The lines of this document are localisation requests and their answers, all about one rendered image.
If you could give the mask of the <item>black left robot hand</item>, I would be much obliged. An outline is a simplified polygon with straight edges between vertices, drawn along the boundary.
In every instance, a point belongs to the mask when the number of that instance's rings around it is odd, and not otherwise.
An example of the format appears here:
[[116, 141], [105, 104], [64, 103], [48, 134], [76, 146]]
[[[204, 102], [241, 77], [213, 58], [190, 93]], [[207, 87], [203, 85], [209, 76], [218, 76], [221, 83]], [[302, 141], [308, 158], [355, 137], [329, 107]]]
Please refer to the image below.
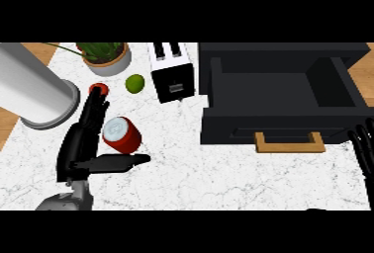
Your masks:
[[71, 125], [64, 137], [57, 164], [60, 182], [86, 180], [91, 174], [128, 172], [136, 165], [151, 161], [148, 154], [96, 155], [108, 106], [101, 88], [95, 87], [79, 122]]

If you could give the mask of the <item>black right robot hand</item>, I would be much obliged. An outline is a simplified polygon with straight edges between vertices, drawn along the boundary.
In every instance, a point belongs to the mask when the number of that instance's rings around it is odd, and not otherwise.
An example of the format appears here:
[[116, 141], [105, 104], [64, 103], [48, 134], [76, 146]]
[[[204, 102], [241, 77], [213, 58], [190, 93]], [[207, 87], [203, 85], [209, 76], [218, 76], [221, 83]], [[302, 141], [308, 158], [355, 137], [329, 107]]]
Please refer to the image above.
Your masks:
[[352, 141], [357, 161], [364, 175], [370, 209], [374, 210], [374, 120], [368, 118], [366, 125], [358, 125], [348, 132]]

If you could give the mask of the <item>red can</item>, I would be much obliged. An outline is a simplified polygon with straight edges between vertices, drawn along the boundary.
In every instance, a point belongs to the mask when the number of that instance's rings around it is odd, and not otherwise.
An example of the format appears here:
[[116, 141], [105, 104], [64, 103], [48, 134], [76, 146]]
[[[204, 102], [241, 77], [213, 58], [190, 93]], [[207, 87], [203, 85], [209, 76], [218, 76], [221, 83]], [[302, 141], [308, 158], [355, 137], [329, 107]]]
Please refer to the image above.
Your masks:
[[126, 117], [116, 117], [104, 126], [102, 139], [120, 153], [130, 154], [139, 149], [142, 134]]

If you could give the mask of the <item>dark grey open drawer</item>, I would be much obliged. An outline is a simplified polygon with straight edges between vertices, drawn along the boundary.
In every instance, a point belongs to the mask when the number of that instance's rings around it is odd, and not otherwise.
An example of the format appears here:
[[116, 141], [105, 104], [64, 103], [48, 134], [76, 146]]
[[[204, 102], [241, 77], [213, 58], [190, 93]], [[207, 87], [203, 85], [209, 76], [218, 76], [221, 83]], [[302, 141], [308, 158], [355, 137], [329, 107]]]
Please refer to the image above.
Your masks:
[[207, 97], [200, 142], [339, 144], [374, 119], [348, 69], [370, 52], [364, 42], [203, 42], [198, 93]]

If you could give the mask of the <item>red tomato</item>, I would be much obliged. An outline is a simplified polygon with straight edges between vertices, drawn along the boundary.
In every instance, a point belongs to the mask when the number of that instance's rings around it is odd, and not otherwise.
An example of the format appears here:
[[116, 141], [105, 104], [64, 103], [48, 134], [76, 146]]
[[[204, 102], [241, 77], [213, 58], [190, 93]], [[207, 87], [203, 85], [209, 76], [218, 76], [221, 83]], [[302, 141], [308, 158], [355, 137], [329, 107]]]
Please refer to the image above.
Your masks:
[[104, 83], [95, 83], [89, 87], [89, 93], [92, 92], [94, 88], [98, 87], [101, 89], [101, 95], [108, 95], [110, 89]]

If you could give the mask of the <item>green lime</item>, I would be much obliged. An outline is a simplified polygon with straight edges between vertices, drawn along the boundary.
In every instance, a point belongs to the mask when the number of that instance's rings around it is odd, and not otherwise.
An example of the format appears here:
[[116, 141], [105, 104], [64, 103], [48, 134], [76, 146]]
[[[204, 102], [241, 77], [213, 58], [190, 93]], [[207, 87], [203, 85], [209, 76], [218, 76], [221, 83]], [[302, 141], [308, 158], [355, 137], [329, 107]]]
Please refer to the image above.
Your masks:
[[145, 87], [145, 78], [141, 74], [133, 74], [126, 79], [126, 89], [132, 94], [138, 94]]

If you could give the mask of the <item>potted green plant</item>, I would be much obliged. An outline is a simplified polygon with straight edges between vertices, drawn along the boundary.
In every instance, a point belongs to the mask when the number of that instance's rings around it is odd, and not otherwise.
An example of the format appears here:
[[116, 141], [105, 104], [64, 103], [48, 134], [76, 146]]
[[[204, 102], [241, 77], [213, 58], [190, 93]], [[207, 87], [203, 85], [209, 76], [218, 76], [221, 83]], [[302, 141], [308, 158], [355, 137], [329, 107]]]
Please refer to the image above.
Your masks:
[[79, 42], [77, 50], [57, 45], [77, 54], [91, 71], [102, 77], [120, 74], [130, 65], [132, 51], [126, 42]]

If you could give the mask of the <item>black and white toaster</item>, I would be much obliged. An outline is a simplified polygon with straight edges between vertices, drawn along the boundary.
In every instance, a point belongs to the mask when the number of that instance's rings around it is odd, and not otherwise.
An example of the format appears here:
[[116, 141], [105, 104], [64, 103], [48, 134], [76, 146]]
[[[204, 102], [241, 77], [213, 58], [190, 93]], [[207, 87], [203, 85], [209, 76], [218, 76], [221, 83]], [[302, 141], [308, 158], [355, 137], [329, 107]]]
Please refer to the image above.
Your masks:
[[151, 76], [162, 103], [194, 95], [194, 67], [182, 42], [150, 42]]

